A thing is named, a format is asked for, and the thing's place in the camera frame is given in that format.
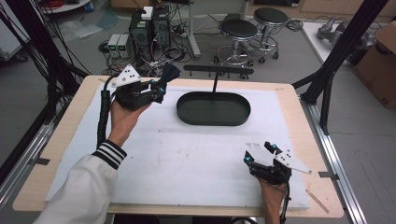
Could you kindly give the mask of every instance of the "black oval tray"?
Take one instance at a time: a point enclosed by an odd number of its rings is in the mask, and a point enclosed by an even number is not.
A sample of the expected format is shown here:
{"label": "black oval tray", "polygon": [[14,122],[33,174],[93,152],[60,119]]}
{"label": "black oval tray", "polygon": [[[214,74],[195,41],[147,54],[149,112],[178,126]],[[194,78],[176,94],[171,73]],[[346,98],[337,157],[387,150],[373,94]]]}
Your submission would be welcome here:
{"label": "black oval tray", "polygon": [[177,115],[192,125],[238,126],[250,115],[250,103],[236,93],[192,91],[177,101]]}

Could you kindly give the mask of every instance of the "gray floor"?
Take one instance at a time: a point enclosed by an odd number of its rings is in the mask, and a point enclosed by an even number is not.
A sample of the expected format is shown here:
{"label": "gray floor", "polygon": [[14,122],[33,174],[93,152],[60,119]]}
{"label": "gray floor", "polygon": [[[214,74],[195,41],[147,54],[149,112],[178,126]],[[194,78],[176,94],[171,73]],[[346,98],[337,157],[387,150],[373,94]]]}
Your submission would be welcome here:
{"label": "gray floor", "polygon": [[[67,46],[78,56],[81,62],[93,74],[101,74],[106,69],[106,60],[97,50],[100,43],[108,40],[111,34],[127,32],[128,20],[120,20],[105,10],[97,8],[93,13],[83,10],[57,15],[59,22],[79,21],[84,25],[97,24],[105,28],[86,39],[75,39]],[[126,12],[117,15],[127,16]],[[197,19],[195,26],[209,20],[209,17]],[[213,21],[206,22],[204,27],[217,27]],[[218,32],[216,29],[204,29],[197,32]],[[197,35],[198,45],[203,53],[201,59],[190,61],[193,64],[211,64],[215,50],[228,39],[221,35]],[[280,44],[279,59],[269,58],[265,64],[255,63],[255,73],[246,82],[293,83],[316,72],[321,62],[304,34],[282,29],[276,35]],[[252,51],[253,57],[259,52]],[[185,63],[177,63],[180,68]],[[0,67],[0,164],[9,152],[17,145],[24,132],[46,103],[46,82],[35,69],[32,62],[9,62]],[[204,74],[183,72],[183,78],[211,79]],[[241,80],[231,77],[230,80]],[[306,87],[297,90],[304,92]],[[329,115],[329,131],[335,148],[344,165],[352,188],[359,200],[361,209],[368,223],[396,223],[396,110],[384,108],[374,96],[355,77],[352,67],[342,66],[333,81],[332,101]],[[13,197],[0,211],[0,223],[31,223],[37,213],[13,211]],[[348,217],[339,219],[295,218],[290,217],[287,223],[349,223]]]}

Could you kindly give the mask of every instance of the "round stool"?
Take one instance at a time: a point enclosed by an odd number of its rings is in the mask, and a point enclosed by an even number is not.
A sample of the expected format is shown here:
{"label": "round stool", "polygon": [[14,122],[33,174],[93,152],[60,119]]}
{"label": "round stool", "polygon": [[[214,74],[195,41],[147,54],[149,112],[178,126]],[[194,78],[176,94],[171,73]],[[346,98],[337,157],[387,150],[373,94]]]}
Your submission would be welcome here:
{"label": "round stool", "polygon": [[264,56],[259,59],[259,63],[265,62],[267,51],[271,50],[275,51],[273,58],[277,59],[279,57],[279,47],[271,34],[274,29],[283,26],[288,21],[288,16],[278,9],[262,7],[254,11],[253,18],[262,26],[261,32],[254,38],[254,43],[251,43],[251,46],[264,51]]}
{"label": "round stool", "polygon": [[251,60],[248,51],[239,43],[252,39],[257,34],[256,26],[248,21],[229,20],[221,24],[220,30],[223,35],[233,40],[233,44],[219,48],[217,55],[214,57],[214,62],[221,62],[221,65],[227,63],[242,66],[247,63],[249,66],[253,66],[254,62]]}

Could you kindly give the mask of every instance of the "sleeve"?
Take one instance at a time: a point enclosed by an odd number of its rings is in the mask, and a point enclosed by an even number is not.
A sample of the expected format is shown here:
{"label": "sleeve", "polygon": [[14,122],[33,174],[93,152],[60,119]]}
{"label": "sleeve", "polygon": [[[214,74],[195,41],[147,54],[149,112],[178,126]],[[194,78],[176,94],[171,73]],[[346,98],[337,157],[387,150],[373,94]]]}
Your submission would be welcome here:
{"label": "sleeve", "polygon": [[125,157],[125,151],[108,140],[84,156],[34,223],[105,223],[118,168]]}

